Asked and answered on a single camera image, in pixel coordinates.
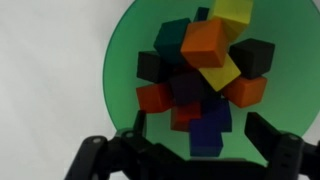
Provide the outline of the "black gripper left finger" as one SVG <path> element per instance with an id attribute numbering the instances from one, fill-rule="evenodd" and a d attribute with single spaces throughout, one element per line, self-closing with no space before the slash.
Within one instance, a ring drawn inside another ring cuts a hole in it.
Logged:
<path id="1" fill-rule="evenodd" d="M 64 180 L 109 180 L 123 172 L 129 180 L 167 180 L 184 160 L 160 143 L 146 139 L 146 112 L 137 112 L 134 125 L 108 140 L 90 136 L 80 145 Z"/>

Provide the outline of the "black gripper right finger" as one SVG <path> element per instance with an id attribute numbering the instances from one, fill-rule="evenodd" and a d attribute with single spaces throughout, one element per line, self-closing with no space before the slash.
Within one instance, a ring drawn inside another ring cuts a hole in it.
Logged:
<path id="1" fill-rule="evenodd" d="M 298 180 L 300 175 L 320 180 L 320 144 L 279 131 L 256 112 L 246 117 L 245 135 L 268 162 L 264 180 Z"/>

